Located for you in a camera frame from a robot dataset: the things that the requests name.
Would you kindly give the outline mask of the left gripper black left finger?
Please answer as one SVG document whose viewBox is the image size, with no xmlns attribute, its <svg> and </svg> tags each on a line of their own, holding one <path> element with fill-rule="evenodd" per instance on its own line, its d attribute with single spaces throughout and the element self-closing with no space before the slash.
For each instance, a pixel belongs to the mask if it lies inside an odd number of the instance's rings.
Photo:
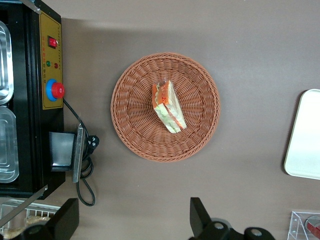
<svg viewBox="0 0 320 240">
<path fill-rule="evenodd" d="M 70 240 L 80 222 L 79 200 L 69 198 L 56 214 L 44 225 L 28 227 L 24 240 Z"/>
</svg>

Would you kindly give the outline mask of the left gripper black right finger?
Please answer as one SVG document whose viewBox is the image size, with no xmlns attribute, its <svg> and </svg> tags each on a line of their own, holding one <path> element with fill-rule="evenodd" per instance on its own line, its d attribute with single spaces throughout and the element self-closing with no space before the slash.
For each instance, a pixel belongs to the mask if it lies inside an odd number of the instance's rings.
<svg viewBox="0 0 320 240">
<path fill-rule="evenodd" d="M 234 230 L 221 218 L 211 218 L 198 197 L 190 199 L 189 222 L 192 240 L 273 240 L 273 235 L 264 228 L 248 227 L 243 233 Z"/>
</svg>

